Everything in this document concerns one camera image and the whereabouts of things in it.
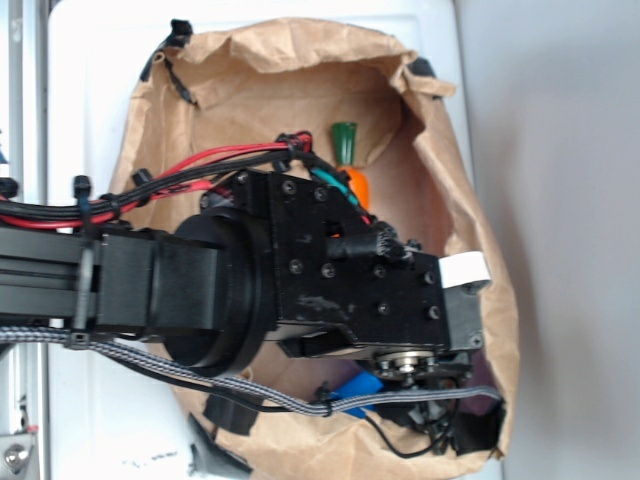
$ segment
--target red wire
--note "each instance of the red wire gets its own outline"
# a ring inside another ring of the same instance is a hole
[[[302,142],[302,149],[305,152],[311,151],[311,143],[312,138],[306,132],[301,132],[295,135]],[[205,165],[209,165],[216,162],[221,162],[222,160],[227,160],[229,158],[233,158],[239,155],[244,155],[247,153],[255,153],[255,152],[264,152],[264,151],[275,151],[275,150],[286,150],[288,148],[285,142],[275,142],[275,143],[253,143],[249,145],[231,145],[226,147],[216,147],[211,148],[209,150],[204,150],[202,152],[198,152],[195,155],[185,158],[180,163],[177,163],[173,167],[169,168],[162,172],[158,177],[166,177],[167,175],[171,175],[172,173],[179,172],[180,170],[185,169],[189,165],[193,165],[199,160],[203,158],[210,157],[212,155],[217,155],[219,153],[227,153],[234,152],[232,155],[227,155],[221,158],[217,158],[215,160],[211,160],[210,162],[205,163]]]
[[[302,148],[305,152],[311,151],[312,137],[310,134],[306,132],[300,132],[295,134],[295,137],[300,139],[300,141],[302,142]],[[233,152],[231,155],[225,155],[223,157],[219,157],[214,160],[211,160],[205,163],[205,165],[221,162],[223,160],[228,160],[229,158],[237,157],[239,155],[244,155],[247,153],[286,150],[287,148],[288,148],[288,145],[285,142],[255,143],[250,145],[233,145],[233,146],[227,146],[227,147],[211,148],[209,150],[204,150],[188,158],[185,158],[180,163],[162,172],[157,178],[166,177],[173,173],[179,172],[180,170],[183,170],[184,168],[194,164],[199,160],[202,160],[203,158],[207,158],[212,155],[217,155],[220,153]],[[155,201],[160,198],[172,197],[174,195],[181,195],[183,193],[209,190],[211,188],[211,182],[208,180],[196,180],[191,183],[176,185],[176,187],[177,188],[175,189],[175,191],[171,191],[171,189],[166,189],[162,192],[157,192],[153,194],[151,196],[151,200]],[[8,201],[8,200],[0,196],[0,201]],[[121,208],[120,213],[130,212],[137,206],[138,206],[138,202],[132,202],[127,205],[124,205]],[[109,220],[112,220],[114,217],[115,217],[115,213],[113,212],[94,215],[93,217],[91,217],[91,223],[100,224],[100,223],[108,222]],[[23,218],[10,217],[7,215],[0,215],[0,220],[10,225],[14,225],[16,227],[33,228],[33,229],[39,229],[39,230],[55,230],[58,228],[75,228],[75,227],[82,226],[82,220],[64,220],[64,221],[54,222],[54,221],[42,221],[42,220],[26,220]]]
[[[286,148],[287,146],[283,145],[282,143],[262,143],[262,144],[255,144],[255,145],[234,145],[230,147],[212,148],[209,150],[204,150],[203,152],[198,152],[195,155],[185,158],[180,163],[177,163],[173,167],[162,172],[160,175],[158,175],[158,178],[166,177],[167,175],[171,175],[173,173],[179,172],[180,170],[185,169],[189,165],[196,163],[198,160],[202,160],[203,158],[207,158],[212,155],[216,155],[218,153],[234,152],[233,155],[227,155],[222,158],[217,158],[215,160],[207,162],[205,165],[208,165],[210,163],[220,162],[222,160],[233,158],[238,155],[244,155],[245,153],[254,153],[254,152],[272,151],[272,150],[285,150]]]

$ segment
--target black wire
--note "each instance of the black wire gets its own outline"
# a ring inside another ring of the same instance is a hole
[[[282,158],[288,158],[288,153],[281,151],[270,152],[242,160],[189,168],[172,175],[167,175],[166,177],[151,180],[143,185],[134,187],[119,195],[115,195],[113,198],[118,204],[126,205],[143,200],[158,191],[189,180],[196,180],[220,173],[233,172],[242,168],[255,167],[265,163],[271,163]],[[113,211],[112,202],[106,200],[96,202],[92,204],[91,207],[92,215],[100,215]],[[79,218],[80,212],[77,206],[55,207],[47,205],[31,205],[20,202],[0,202],[0,215],[20,217],[28,220],[53,221],[76,220]]]
[[[456,413],[458,412],[458,404],[459,404],[459,401],[456,400],[453,412],[451,413],[451,415],[448,416],[449,417],[449,423],[447,424],[444,432],[442,432],[438,438],[436,438],[433,442],[431,442],[431,445],[429,445],[426,448],[423,448],[422,450],[418,450],[417,452],[411,452],[411,453],[401,452],[400,450],[398,450],[393,445],[393,443],[391,443],[391,440],[389,440],[389,438],[384,433],[382,428],[380,428],[380,425],[378,425],[376,422],[374,422],[368,416],[365,416],[364,420],[376,430],[378,435],[380,435],[380,438],[382,438],[384,443],[387,444],[387,447],[389,447],[389,450],[391,450],[391,452],[395,456],[400,457],[400,458],[405,459],[405,460],[408,460],[410,458],[416,458],[416,457],[420,457],[422,455],[426,455],[427,453],[431,452],[434,448],[436,448],[440,443],[442,443],[443,440],[445,440],[450,435],[451,430],[453,428],[453,419],[454,419]]]
[[[291,410],[285,407],[270,407],[270,406],[264,406],[259,403],[252,402],[250,400],[247,400],[246,398],[239,396],[238,394],[232,392],[231,390],[227,390],[226,388],[202,385],[200,383],[180,380],[178,378],[174,378],[169,375],[157,373],[157,372],[154,372],[153,370],[140,367],[139,365],[136,365],[135,363],[127,362],[126,360],[121,360],[119,358],[112,358],[112,357],[108,357],[108,358],[111,358],[111,360],[113,360],[114,362],[119,363],[120,365],[130,370],[133,370],[136,373],[145,375],[146,377],[152,378],[154,380],[159,380],[161,382],[165,382],[170,385],[174,385],[176,387],[187,388],[189,390],[196,390],[199,392],[208,393],[209,395],[213,395],[215,397],[220,397],[225,400],[229,400],[230,402],[236,403],[241,407],[247,408],[254,412],[259,412],[259,413],[291,412]]]

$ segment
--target black clip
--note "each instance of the black clip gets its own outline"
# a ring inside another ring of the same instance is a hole
[[[291,170],[291,162],[298,158],[298,153],[302,150],[303,142],[298,135],[289,135],[286,133],[281,133],[278,138],[276,138],[276,142],[282,142],[287,145],[287,151],[289,152],[289,158],[286,160],[276,160],[272,163],[273,169],[278,173],[285,173]]]
[[[323,415],[323,417],[330,417],[333,415],[333,405],[331,403],[331,390],[329,389],[329,382],[323,382],[320,387],[316,389],[315,392],[317,401],[314,403],[324,404],[327,407],[327,414]]]
[[[151,180],[153,180],[153,175],[151,175],[151,172],[149,172],[149,170],[147,170],[146,168],[141,168],[131,176],[131,179],[133,180],[133,183],[136,184],[136,187],[140,187],[145,183],[149,183]],[[151,195],[140,200],[138,202],[138,207],[144,207],[147,203],[149,203],[149,200],[151,200]]]
[[[100,200],[105,200],[111,205],[111,211],[113,212],[112,220],[120,220],[120,215],[122,215],[122,205],[120,205],[120,202],[118,201],[118,196],[113,193],[105,193],[104,195],[100,195]]]
[[[78,210],[82,220],[82,236],[84,247],[78,266],[78,298],[76,312],[71,325],[71,335],[65,347],[72,350],[84,350],[89,346],[91,337],[87,332],[87,319],[91,300],[91,284],[93,283],[93,267],[95,251],[93,242],[96,238],[94,225],[91,223],[91,180],[85,175],[78,175],[73,180],[73,196],[78,201]]]

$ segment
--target screw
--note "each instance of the screw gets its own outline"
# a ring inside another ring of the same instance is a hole
[[[429,318],[438,320],[440,318],[440,309],[434,305],[427,311],[427,314],[429,315]]]
[[[204,210],[209,206],[209,195],[203,195],[200,197],[200,209]]]
[[[333,278],[336,276],[336,269],[330,263],[325,263],[322,268],[320,268],[320,273],[324,278]]]
[[[285,195],[295,195],[297,190],[298,187],[292,180],[285,180],[284,182],[282,182],[282,192]]]
[[[300,275],[303,269],[304,266],[302,265],[302,262],[297,258],[294,258],[289,262],[289,271],[294,275]]]
[[[382,265],[376,265],[373,267],[373,274],[378,278],[384,278],[387,275],[387,270]]]
[[[313,197],[319,202],[325,202],[327,200],[327,191],[322,187],[318,187],[313,191]]]
[[[13,475],[18,475],[28,460],[29,452],[22,445],[11,445],[4,452],[4,462]]]
[[[242,172],[237,177],[238,183],[240,185],[244,185],[245,183],[247,183],[248,179],[249,179],[249,174],[247,172]]]
[[[469,345],[474,348],[482,347],[483,343],[484,342],[482,341],[482,335],[480,335],[479,333],[475,333],[469,337]]]
[[[426,283],[427,285],[433,285],[434,283],[436,283],[436,276],[431,271],[425,273],[422,279],[424,280],[424,283]]]
[[[379,303],[378,304],[378,313],[380,315],[389,315],[391,312],[391,307],[388,303]]]
[[[412,373],[414,372],[416,369],[416,367],[414,367],[413,365],[400,365],[398,367],[398,371],[401,373]]]

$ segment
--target metal frame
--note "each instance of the metal frame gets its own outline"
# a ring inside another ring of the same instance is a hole
[[[10,175],[22,186],[21,200],[43,202],[47,162],[47,22],[49,0],[0,2],[0,21],[6,20],[8,125],[3,151]],[[45,345],[17,345],[0,360],[0,435],[3,442],[32,439],[16,435],[37,425],[29,468],[20,478],[49,478],[48,353]],[[0,449],[4,461],[5,449]]]

